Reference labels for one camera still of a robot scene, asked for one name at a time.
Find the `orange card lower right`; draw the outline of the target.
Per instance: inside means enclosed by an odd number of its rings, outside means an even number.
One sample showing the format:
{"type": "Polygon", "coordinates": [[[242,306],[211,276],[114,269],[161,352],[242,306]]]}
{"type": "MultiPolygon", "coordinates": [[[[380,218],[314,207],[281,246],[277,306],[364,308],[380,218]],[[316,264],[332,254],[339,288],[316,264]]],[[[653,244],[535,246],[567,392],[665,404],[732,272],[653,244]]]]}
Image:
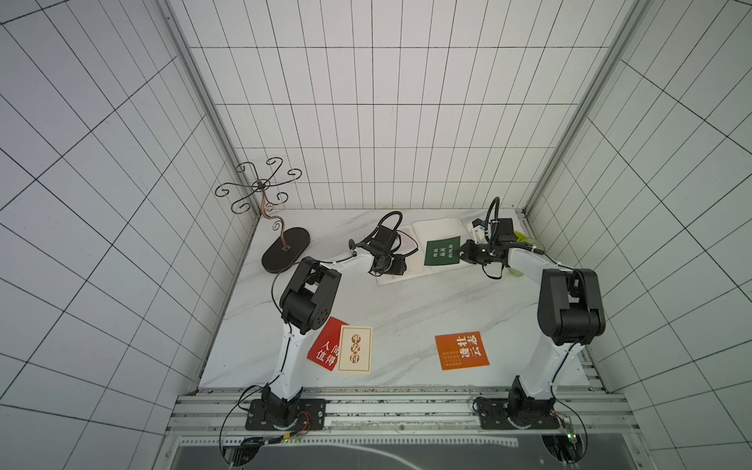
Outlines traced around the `orange card lower right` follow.
{"type": "Polygon", "coordinates": [[[457,370],[490,365],[480,332],[435,337],[442,370],[457,370]]]}

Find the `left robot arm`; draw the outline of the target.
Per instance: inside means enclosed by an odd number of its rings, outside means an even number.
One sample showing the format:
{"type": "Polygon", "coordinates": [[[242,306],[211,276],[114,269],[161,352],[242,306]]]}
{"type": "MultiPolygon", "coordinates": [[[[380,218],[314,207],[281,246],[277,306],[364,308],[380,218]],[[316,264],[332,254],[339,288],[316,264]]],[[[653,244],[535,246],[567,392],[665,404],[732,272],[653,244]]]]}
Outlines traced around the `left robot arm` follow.
{"type": "Polygon", "coordinates": [[[349,242],[349,251],[336,260],[302,258],[282,291],[278,309],[284,322],[282,348],[271,380],[262,388],[262,402],[275,418],[290,421],[299,412],[303,385],[296,372],[315,340],[315,331],[327,323],[345,272],[401,276],[414,246],[401,251],[399,229],[376,228],[365,239],[349,242]]]}

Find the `green card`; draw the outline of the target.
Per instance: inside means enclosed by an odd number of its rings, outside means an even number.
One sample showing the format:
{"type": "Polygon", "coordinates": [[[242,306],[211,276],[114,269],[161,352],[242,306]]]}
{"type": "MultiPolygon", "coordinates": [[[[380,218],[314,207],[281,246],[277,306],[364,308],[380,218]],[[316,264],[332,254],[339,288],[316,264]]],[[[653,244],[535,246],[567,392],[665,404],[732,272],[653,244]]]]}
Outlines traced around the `green card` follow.
{"type": "Polygon", "coordinates": [[[460,264],[458,249],[461,237],[450,237],[440,240],[429,240],[425,245],[424,265],[429,268],[442,268],[460,264]]]}

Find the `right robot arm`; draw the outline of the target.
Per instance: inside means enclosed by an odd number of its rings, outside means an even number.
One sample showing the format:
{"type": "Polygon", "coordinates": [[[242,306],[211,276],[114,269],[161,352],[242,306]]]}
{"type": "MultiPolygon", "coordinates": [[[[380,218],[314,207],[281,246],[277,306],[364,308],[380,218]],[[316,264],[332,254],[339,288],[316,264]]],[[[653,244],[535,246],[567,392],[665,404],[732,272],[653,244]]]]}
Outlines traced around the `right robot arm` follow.
{"type": "Polygon", "coordinates": [[[501,264],[540,287],[542,336],[527,367],[515,377],[505,409],[509,417],[552,411],[563,373],[606,329],[597,274],[566,266],[539,245],[519,240],[512,220],[498,217],[472,222],[472,238],[460,247],[459,257],[481,268],[501,264]]]}

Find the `cream framed card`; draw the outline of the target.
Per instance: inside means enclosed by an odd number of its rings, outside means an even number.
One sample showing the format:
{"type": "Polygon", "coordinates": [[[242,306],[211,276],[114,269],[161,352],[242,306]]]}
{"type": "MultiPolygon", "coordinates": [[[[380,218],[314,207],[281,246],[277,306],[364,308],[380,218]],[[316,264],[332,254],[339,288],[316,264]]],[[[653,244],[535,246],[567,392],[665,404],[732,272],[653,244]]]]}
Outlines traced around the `cream framed card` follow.
{"type": "Polygon", "coordinates": [[[370,374],[373,348],[371,327],[343,325],[340,330],[337,370],[342,373],[370,374]]]}

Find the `red card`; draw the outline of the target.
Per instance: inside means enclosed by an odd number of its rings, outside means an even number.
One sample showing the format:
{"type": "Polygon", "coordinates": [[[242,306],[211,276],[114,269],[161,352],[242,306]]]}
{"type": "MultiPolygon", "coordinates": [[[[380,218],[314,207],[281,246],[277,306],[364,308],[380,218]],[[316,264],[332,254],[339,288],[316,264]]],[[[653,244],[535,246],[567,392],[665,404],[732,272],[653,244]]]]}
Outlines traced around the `red card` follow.
{"type": "Polygon", "coordinates": [[[328,371],[333,371],[339,359],[341,329],[344,325],[346,322],[330,317],[318,331],[318,336],[307,353],[307,359],[328,371]]]}

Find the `metal jewelry stand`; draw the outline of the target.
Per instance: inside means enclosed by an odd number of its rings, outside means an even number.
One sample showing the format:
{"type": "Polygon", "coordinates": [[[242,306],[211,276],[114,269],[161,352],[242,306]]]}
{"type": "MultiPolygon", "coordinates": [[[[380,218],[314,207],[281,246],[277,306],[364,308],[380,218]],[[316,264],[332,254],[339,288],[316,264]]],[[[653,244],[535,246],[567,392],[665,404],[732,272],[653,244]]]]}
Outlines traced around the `metal jewelry stand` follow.
{"type": "Polygon", "coordinates": [[[286,172],[286,178],[280,181],[276,180],[278,172],[282,169],[284,159],[280,156],[269,157],[266,160],[266,166],[270,170],[268,177],[260,177],[256,165],[252,162],[241,162],[236,171],[239,174],[250,174],[251,179],[248,184],[236,182],[224,182],[215,188],[215,196],[226,198],[230,195],[231,189],[241,188],[247,191],[247,194],[241,196],[230,205],[230,211],[235,215],[247,213],[256,204],[256,197],[260,196],[258,210],[260,217],[272,223],[272,230],[277,234],[275,241],[266,249],[262,255],[262,267],[265,271],[278,274],[291,268],[311,242],[309,231],[303,227],[287,228],[281,215],[274,210],[281,208],[289,201],[289,194],[281,187],[294,183],[303,176],[303,171],[299,168],[290,168],[286,172]]]}

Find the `aluminium rail frame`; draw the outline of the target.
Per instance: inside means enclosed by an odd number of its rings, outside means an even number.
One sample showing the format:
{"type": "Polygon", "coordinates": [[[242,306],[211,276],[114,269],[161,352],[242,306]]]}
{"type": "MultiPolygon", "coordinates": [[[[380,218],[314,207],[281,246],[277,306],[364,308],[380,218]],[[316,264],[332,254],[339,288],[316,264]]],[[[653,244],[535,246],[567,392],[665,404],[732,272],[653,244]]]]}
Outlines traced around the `aluminium rail frame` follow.
{"type": "Polygon", "coordinates": [[[620,394],[595,384],[567,386],[552,411],[509,422],[503,406],[507,387],[375,387],[303,390],[290,421],[274,417],[260,394],[207,389],[177,399],[158,469],[174,463],[181,447],[237,448],[250,437],[281,444],[343,446],[499,445],[519,437],[575,439],[593,456],[614,438],[625,449],[617,456],[638,469],[655,464],[634,413],[620,394]]]}

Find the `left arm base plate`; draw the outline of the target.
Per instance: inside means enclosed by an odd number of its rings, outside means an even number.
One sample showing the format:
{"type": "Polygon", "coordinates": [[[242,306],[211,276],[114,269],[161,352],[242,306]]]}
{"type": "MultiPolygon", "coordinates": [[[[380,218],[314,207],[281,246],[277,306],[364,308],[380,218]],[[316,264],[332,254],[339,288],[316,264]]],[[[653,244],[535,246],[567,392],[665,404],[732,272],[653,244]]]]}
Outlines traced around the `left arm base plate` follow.
{"type": "Polygon", "coordinates": [[[247,431],[319,431],[324,428],[327,401],[297,399],[293,403],[272,403],[254,399],[245,422],[247,431]]]}

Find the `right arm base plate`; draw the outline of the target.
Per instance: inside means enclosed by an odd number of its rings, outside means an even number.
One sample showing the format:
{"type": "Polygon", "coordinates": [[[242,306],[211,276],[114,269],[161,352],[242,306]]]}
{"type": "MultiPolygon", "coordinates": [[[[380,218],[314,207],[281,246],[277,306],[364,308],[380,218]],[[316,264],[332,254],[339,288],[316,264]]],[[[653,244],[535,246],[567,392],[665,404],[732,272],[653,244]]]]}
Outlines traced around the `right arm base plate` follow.
{"type": "Polygon", "coordinates": [[[478,415],[483,430],[558,430],[560,421],[553,414],[553,404],[553,399],[477,397],[472,409],[478,415]]]}

